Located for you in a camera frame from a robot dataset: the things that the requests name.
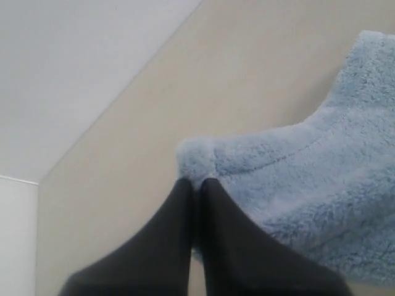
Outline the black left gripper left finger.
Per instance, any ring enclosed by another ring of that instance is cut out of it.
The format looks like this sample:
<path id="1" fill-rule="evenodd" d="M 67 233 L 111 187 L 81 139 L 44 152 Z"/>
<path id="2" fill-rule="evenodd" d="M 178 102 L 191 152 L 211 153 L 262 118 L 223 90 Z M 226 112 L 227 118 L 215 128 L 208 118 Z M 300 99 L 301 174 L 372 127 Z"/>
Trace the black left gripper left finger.
<path id="1" fill-rule="evenodd" d="M 71 275 L 60 294 L 187 295 L 193 237 L 194 191 L 187 179 L 179 179 L 140 231 Z"/>

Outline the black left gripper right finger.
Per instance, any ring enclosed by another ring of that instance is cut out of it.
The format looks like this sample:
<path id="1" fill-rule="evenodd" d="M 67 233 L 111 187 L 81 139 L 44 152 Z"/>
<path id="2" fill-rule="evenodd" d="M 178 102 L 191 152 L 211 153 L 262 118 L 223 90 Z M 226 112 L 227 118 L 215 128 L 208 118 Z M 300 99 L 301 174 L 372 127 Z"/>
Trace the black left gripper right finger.
<path id="1" fill-rule="evenodd" d="M 351 295 L 337 273 L 261 230 L 217 179 L 200 190 L 199 238 L 208 295 Z"/>

